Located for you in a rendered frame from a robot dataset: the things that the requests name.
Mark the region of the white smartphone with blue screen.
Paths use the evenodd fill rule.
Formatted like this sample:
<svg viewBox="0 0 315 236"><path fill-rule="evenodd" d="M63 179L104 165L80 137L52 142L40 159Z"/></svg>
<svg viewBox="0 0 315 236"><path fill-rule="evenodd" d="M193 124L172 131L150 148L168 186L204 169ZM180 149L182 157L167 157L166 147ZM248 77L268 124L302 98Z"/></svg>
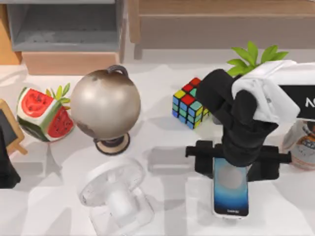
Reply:
<svg viewBox="0 0 315 236"><path fill-rule="evenodd" d="M246 167L235 167L224 158L213 159L213 213L218 217L231 219L248 216Z"/></svg>

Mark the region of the white and orange can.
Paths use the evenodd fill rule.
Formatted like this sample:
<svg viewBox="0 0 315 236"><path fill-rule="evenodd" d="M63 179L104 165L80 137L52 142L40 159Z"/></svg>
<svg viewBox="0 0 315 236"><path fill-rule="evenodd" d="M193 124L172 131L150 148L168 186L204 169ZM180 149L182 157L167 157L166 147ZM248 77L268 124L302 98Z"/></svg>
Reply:
<svg viewBox="0 0 315 236"><path fill-rule="evenodd" d="M315 121L297 120L284 136L282 150L291 153L296 167L315 170Z"/></svg>

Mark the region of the coloured puzzle cube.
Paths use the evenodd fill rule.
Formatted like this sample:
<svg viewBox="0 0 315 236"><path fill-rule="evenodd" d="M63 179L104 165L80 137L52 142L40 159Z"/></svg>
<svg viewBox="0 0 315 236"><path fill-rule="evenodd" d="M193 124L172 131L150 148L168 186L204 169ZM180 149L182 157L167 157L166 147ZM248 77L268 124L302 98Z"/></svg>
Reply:
<svg viewBox="0 0 315 236"><path fill-rule="evenodd" d="M172 115L190 129L197 128L211 113L196 99L196 90L201 80L194 77L173 94Z"/></svg>

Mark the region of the white desk fan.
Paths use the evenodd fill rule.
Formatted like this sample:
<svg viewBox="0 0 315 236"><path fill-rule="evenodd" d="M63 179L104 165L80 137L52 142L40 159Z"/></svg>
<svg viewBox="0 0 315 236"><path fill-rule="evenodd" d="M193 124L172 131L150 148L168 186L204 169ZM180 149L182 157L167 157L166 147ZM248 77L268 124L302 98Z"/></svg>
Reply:
<svg viewBox="0 0 315 236"><path fill-rule="evenodd" d="M98 236L123 236L154 218L154 211L140 188L142 165L133 158L117 158L89 171L79 183L82 205L93 208L91 221Z"/></svg>

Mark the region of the green leafy plant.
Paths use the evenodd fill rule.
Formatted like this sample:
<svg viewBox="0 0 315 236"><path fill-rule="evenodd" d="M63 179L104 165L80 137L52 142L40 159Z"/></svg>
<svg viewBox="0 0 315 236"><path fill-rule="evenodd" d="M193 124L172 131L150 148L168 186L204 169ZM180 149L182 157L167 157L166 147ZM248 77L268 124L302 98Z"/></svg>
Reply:
<svg viewBox="0 0 315 236"><path fill-rule="evenodd" d="M258 47L252 41L248 41L247 48L231 47L239 58L230 59L226 63L232 67L227 73L232 77L243 76L260 65L269 61L278 61L284 59L288 55L288 51L278 51L278 45L271 45L264 49L260 59L258 59Z"/></svg>

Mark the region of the beige globe on stand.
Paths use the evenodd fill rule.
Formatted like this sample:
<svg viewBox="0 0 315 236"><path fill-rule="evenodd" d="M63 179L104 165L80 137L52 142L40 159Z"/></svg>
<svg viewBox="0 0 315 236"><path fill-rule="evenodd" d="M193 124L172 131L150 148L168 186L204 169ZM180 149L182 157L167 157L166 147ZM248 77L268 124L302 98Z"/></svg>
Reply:
<svg viewBox="0 0 315 236"><path fill-rule="evenodd" d="M136 124L139 91L122 65L112 65L83 76L70 97L71 117L105 155L118 155L130 144L129 131Z"/></svg>

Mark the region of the wooden open shelf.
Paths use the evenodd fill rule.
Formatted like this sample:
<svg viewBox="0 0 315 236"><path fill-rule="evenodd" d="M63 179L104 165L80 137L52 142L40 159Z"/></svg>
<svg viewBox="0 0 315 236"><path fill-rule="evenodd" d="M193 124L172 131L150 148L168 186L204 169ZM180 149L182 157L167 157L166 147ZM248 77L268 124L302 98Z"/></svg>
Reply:
<svg viewBox="0 0 315 236"><path fill-rule="evenodd" d="M142 50L315 49L315 0L126 0L129 38Z"/></svg>

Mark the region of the pale wooden drawer front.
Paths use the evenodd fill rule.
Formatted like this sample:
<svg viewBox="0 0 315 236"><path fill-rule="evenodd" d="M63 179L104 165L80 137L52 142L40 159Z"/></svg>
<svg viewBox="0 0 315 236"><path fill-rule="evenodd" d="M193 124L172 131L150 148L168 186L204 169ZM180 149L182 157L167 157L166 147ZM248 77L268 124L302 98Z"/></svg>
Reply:
<svg viewBox="0 0 315 236"><path fill-rule="evenodd" d="M121 62L118 52L22 52L31 75L85 75Z"/></svg>

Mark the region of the watermelon cube plant pot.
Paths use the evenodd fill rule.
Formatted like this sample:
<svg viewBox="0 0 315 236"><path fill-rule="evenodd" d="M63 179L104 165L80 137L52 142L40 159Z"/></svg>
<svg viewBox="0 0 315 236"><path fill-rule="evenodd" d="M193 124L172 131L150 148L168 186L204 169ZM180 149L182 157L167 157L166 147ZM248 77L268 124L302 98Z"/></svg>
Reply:
<svg viewBox="0 0 315 236"><path fill-rule="evenodd" d="M70 83L42 93L24 87L19 94L16 113L20 127L42 142L55 142L67 136L75 127L69 115L70 99L66 94Z"/></svg>

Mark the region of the framed blackboard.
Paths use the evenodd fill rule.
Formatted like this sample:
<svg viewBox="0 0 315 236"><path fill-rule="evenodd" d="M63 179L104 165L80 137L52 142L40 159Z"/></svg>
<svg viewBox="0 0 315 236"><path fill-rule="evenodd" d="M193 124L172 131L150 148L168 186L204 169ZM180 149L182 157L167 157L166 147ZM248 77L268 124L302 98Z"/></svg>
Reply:
<svg viewBox="0 0 315 236"><path fill-rule="evenodd" d="M0 127L3 130L4 142L8 153L19 151L26 155L28 151L21 146L25 138L19 123L5 100L0 99Z"/></svg>

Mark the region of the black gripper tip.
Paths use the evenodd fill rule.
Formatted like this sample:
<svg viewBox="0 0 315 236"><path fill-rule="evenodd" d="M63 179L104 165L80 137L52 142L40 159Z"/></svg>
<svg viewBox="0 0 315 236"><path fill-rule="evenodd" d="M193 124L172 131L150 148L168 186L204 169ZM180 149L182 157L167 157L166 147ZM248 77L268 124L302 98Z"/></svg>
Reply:
<svg viewBox="0 0 315 236"><path fill-rule="evenodd" d="M3 130L0 126L0 189L12 189L20 181L21 178L9 159Z"/></svg>

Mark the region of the wooden cupboard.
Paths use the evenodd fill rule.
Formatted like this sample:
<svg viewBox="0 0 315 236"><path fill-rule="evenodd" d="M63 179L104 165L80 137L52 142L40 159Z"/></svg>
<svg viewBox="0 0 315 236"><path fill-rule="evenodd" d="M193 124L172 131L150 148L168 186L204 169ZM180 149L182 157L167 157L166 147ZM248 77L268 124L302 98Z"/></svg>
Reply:
<svg viewBox="0 0 315 236"><path fill-rule="evenodd" d="M21 52L12 50L6 5L0 4L0 65L20 65L21 61Z"/></svg>

